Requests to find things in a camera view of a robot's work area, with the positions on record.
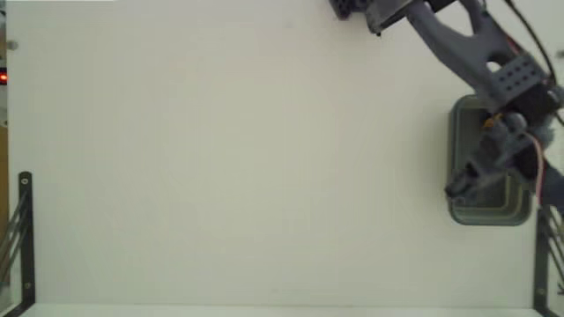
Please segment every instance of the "metal rod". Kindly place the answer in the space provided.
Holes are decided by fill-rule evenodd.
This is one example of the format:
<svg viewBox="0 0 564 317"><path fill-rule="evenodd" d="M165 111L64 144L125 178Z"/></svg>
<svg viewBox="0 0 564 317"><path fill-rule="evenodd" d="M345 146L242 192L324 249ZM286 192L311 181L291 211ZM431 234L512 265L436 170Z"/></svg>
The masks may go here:
<svg viewBox="0 0 564 317"><path fill-rule="evenodd" d="M558 242L558 236L559 236L558 235L558 227L559 227L558 221L556 221L556 217L552 214L552 212L550 211L550 208L547 208L544 211L544 213L546 214L546 217L548 219L547 226L549 227L549 231L552 234L552 237L549 237L549 239L552 238L552 240L554 241L554 245L556 246L556 250L558 252L558 255L560 256L560 260L562 262L564 262L564 253L562 252L562 247L560 246L560 243ZM555 231L553 231L553 228L550 226L551 221L554 222L554 226L556 227Z"/></svg>
<svg viewBox="0 0 564 317"><path fill-rule="evenodd" d="M8 277L8 273L10 273L11 266L14 265L14 262L16 261L16 258L18 257L18 250L21 247L21 244L22 244L22 242L24 241L24 238L27 235L27 229L29 229L29 224L27 224L24 227L24 230L19 235L18 243L16 244L16 247L14 248L13 254L10 256L10 262L8 263L8 266L4 270L4 273L2 274L2 280L0 280L0 282L4 282L6 280L6 278Z"/></svg>
<svg viewBox="0 0 564 317"><path fill-rule="evenodd" d="M11 216L10 222L8 222L8 226L6 227L6 234L4 235L4 237L2 238L2 242L0 243L0 250L3 250L6 247L6 243L9 240L9 236L10 233L14 232L14 226L18 220L18 216L21 218L23 216L23 212L22 212L22 208L24 205L24 201L27 198L27 193L29 191L26 191L18 200L18 205L16 206L16 209L14 210L13 215Z"/></svg>
<svg viewBox="0 0 564 317"><path fill-rule="evenodd" d="M8 259L10 259L10 253L11 253L11 249L14 245L14 241L16 241L16 238L19 236L18 232L20 233L21 236L21 227L22 224L24 223L24 221L26 221L27 218L27 210L24 211L24 213L21 215L21 217L19 217L19 221L16 224L16 228L18 228L18 230L13 233L10 238L7 240L7 243L3 242L3 245L0 247L0 269L4 267L4 262Z"/></svg>
<svg viewBox="0 0 564 317"><path fill-rule="evenodd" d="M548 253L549 253L550 256L553 258L554 266L555 266L556 269L558 270L558 274L559 274L559 276L560 276L560 280L561 280L562 282L564 282L564 271L562 270L562 267L561 267L561 265L560 265L560 262L558 261L558 258L556 257L556 254L554 253L553 246L552 246L552 244L550 243L550 239L551 239L550 235L552 234L552 229L553 229L553 228L550 226L550 223L548 223L548 222L545 223L545 228L546 228L547 231L548 231L548 234L546 235L547 238L548 238ZM556 245L558 246L558 241L555 240L555 241L554 241L554 244L556 244Z"/></svg>

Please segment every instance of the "white backdrop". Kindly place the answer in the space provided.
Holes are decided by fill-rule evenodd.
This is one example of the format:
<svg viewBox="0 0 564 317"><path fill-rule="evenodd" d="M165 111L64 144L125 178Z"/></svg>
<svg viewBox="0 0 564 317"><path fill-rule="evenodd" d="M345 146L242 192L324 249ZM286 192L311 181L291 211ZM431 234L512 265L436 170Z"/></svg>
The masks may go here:
<svg viewBox="0 0 564 317"><path fill-rule="evenodd" d="M562 1L518 3L564 44ZM376 39L326 0L8 10L40 302L531 306L533 222L449 216L448 112L471 90L405 21Z"/></svg>

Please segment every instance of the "gray plastic arm link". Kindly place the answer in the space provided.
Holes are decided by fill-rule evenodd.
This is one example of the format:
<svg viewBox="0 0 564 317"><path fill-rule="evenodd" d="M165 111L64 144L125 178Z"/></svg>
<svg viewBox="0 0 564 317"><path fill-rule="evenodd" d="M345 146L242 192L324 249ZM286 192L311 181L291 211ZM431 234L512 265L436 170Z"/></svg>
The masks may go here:
<svg viewBox="0 0 564 317"><path fill-rule="evenodd" d="M459 1L470 15L472 36L445 26L422 0L407 5L405 15L439 60L496 113L546 74L532 57L511 47L508 36L478 0ZM491 72L488 62L498 63L501 69Z"/></svg>

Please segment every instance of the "screw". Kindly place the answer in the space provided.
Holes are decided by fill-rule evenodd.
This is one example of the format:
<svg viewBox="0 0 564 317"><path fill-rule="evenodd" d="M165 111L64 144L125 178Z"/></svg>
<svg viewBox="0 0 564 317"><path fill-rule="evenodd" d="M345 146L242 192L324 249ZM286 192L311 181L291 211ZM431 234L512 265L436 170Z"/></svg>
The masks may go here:
<svg viewBox="0 0 564 317"><path fill-rule="evenodd" d="M8 48L9 50L16 50L18 49L19 44L16 41L7 41L6 42L6 48Z"/></svg>

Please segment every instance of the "black metal bracket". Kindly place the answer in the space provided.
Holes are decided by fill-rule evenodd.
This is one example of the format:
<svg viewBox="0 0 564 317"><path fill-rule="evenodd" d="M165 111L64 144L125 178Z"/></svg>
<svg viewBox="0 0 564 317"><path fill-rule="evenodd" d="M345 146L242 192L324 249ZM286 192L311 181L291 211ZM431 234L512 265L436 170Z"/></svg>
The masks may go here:
<svg viewBox="0 0 564 317"><path fill-rule="evenodd" d="M17 255L21 260L22 300L4 317L17 317L35 304L35 258L33 254L33 183L32 174L19 174L19 201L6 235L0 244L2 281L6 280Z"/></svg>
<svg viewBox="0 0 564 317"><path fill-rule="evenodd" d="M564 282L564 271L560 263L564 260L562 241L558 233L558 223L549 207L544 207L537 214L537 240L535 252L535 272L533 285L533 308L544 317L559 317L548 307L548 265L552 259L558 270L561 284Z"/></svg>

